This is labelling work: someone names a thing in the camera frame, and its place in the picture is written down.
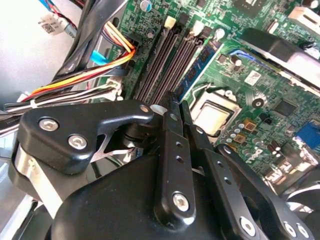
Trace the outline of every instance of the yellow wire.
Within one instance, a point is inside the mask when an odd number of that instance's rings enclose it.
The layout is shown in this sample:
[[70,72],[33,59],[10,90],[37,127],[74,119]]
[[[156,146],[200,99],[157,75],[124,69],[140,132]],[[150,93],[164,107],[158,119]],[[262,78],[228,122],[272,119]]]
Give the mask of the yellow wire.
[[104,72],[108,69],[112,69],[114,67],[117,67],[119,65],[122,65],[124,64],[125,62],[129,61],[135,54],[136,50],[135,50],[135,47],[117,30],[117,28],[111,23],[111,22],[107,22],[106,25],[105,25],[105,28],[106,30],[112,34],[112,36],[114,36],[122,45],[123,47],[126,49],[126,51],[129,53],[128,55],[124,56],[124,57],[121,57],[113,62],[110,62],[106,65],[103,65],[95,70],[89,70],[87,72],[84,72],[82,74],[79,74],[79,75],[76,75],[76,76],[73,76],[73,77],[70,77],[70,78],[67,78],[63,81],[60,81],[60,82],[56,82],[56,83],[53,83],[53,84],[50,84],[50,85],[47,85],[47,86],[43,86],[43,87],[40,87],[36,90],[34,90],[32,92],[32,94],[36,94],[36,93],[39,93],[43,90],[48,90],[48,89],[54,89],[54,88],[58,88],[58,87],[61,87],[61,86],[64,86],[64,85],[68,85],[70,83],[73,83],[73,82],[77,82],[78,80],[84,78],[84,77],[87,77],[87,76],[90,76],[90,75],[94,75],[94,74],[97,74],[97,73],[100,73],[100,72]]
[[118,31],[118,29],[110,22],[108,21],[106,23],[131,49],[135,49],[134,46],[121,34],[121,32]]
[[60,82],[56,82],[56,83],[53,83],[53,84],[50,84],[50,85],[47,85],[47,86],[43,86],[43,87],[40,87],[38,89],[36,89],[35,91],[32,92],[32,94],[36,94],[38,92],[41,92],[43,90],[47,90],[47,89],[54,89],[54,88],[58,88],[60,86],[63,86],[63,85],[67,85],[67,84],[70,84],[72,82],[75,82],[81,78],[84,78],[84,77],[87,77],[87,76],[90,76],[90,75],[93,75],[93,74],[97,74],[97,73],[100,73],[100,72],[104,72],[108,69],[112,69],[114,67],[117,67],[119,65],[122,65],[124,64],[125,62],[129,61],[133,55],[135,54],[135,50],[133,50],[131,53],[129,53],[127,56],[125,57],[122,57],[122,58],[119,58],[111,63],[108,63],[106,65],[103,65],[97,69],[94,69],[94,70],[91,70],[91,71],[87,71],[85,73],[82,73],[82,74],[79,74],[77,76],[73,76],[73,77],[70,77],[70,78],[67,78],[66,80],[63,80],[63,81],[60,81]]
[[115,31],[113,31],[108,25],[105,25],[105,28],[110,34],[112,34],[121,43],[121,45],[125,48],[125,50],[128,53],[131,53],[130,47],[128,47],[128,45],[115,33]]

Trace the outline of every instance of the screw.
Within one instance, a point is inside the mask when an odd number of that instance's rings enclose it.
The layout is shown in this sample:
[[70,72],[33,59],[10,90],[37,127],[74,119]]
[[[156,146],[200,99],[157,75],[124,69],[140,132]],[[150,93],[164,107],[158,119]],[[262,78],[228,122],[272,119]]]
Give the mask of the screw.
[[308,238],[309,238],[309,233],[307,232],[307,230],[305,230],[305,228],[304,228],[300,223],[297,223],[296,225],[297,225],[297,227],[298,227],[299,232],[300,232],[306,239],[308,239]]
[[203,134],[203,133],[204,133],[204,131],[203,131],[200,127],[198,127],[198,126],[196,126],[195,129],[196,129],[196,131],[197,131],[198,133],[200,133],[200,134]]
[[178,121],[178,117],[176,115],[174,115],[173,113],[170,114],[170,117],[175,120]]
[[287,223],[286,221],[284,222],[284,227],[286,229],[286,231],[292,236],[292,237],[296,237],[297,236],[297,233],[296,231],[294,230],[294,228],[289,224]]
[[243,230],[251,237],[256,235],[255,226],[252,224],[251,221],[246,219],[244,216],[240,217],[240,224]]
[[45,118],[39,122],[39,126],[41,129],[49,132],[53,132],[59,128],[59,124],[52,119]]
[[227,148],[226,146],[224,146],[223,149],[225,150],[225,152],[227,154],[231,154],[231,150],[229,148]]
[[173,203],[182,212],[186,212],[189,209],[189,202],[181,193],[176,193],[173,195]]
[[149,109],[145,105],[141,105],[140,109],[145,113],[149,112]]
[[68,143],[71,147],[77,150],[82,150],[87,146],[87,141],[80,135],[72,135],[69,137]]

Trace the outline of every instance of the ram slot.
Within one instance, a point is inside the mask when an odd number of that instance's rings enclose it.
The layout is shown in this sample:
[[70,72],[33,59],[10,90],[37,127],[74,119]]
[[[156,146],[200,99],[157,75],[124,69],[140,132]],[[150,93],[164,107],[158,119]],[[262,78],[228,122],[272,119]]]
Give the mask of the ram slot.
[[181,29],[174,27],[172,30],[165,28],[162,33],[162,40],[156,48],[156,54],[153,61],[148,67],[148,73],[143,77],[143,84],[140,88],[140,92],[137,95],[137,99],[141,101],[147,101],[157,79],[163,70],[163,67],[177,41],[178,35]]
[[177,50],[166,74],[156,89],[151,104],[158,104],[167,91],[173,91],[187,69],[197,49],[203,44],[198,38],[185,37]]

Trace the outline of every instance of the motherboard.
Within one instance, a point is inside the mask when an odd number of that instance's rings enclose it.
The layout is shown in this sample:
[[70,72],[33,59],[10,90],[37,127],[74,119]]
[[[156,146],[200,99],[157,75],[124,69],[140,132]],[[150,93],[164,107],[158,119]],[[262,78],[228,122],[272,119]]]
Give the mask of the motherboard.
[[124,98],[152,105],[175,91],[213,145],[228,144],[281,193],[318,165],[319,9],[310,0],[129,0],[117,26],[137,49]]

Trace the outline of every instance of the blue ram stick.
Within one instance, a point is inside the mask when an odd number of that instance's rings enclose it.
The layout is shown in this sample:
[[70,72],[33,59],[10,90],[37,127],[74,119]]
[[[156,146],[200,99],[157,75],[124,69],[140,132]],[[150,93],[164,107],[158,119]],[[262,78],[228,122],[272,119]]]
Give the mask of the blue ram stick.
[[203,48],[188,72],[183,77],[180,85],[176,88],[175,94],[178,96],[180,103],[192,90],[223,46],[223,43],[219,41],[210,40]]

